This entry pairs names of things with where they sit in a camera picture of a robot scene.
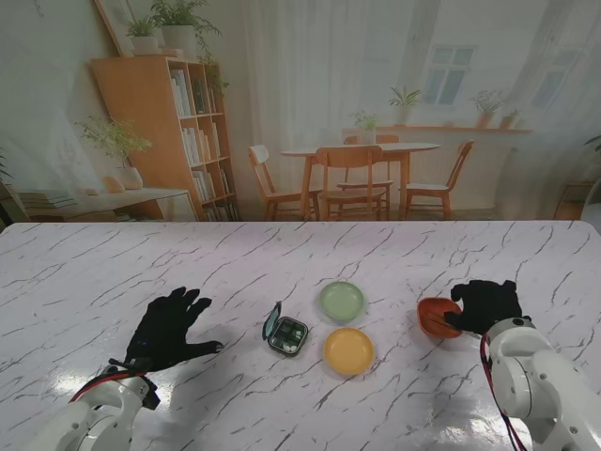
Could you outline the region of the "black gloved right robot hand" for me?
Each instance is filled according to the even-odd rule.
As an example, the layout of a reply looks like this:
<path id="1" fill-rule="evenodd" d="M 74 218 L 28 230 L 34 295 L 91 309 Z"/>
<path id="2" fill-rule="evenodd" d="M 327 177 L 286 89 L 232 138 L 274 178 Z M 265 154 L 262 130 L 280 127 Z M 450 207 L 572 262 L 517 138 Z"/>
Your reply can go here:
<path id="1" fill-rule="evenodd" d="M 455 303 L 463 303 L 462 311 L 447 311 L 443 317 L 447 324 L 460 331 L 483 335 L 505 319 L 532 320 L 522 314 L 516 283 L 511 280 L 502 284 L 486 280 L 458 284 L 451 290 L 451 299 Z"/>

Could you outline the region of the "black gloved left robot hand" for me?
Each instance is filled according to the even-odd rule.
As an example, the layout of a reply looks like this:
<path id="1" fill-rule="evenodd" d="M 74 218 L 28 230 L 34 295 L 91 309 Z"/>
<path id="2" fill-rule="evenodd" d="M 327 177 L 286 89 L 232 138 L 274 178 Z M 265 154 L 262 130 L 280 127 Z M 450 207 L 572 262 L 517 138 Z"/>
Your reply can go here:
<path id="1" fill-rule="evenodd" d="M 124 363 L 157 372 L 220 353 L 223 344 L 219 341 L 187 342 L 189 329 L 212 304 L 210 298 L 199 295 L 198 288 L 181 287 L 152 301 L 131 338 Z"/>

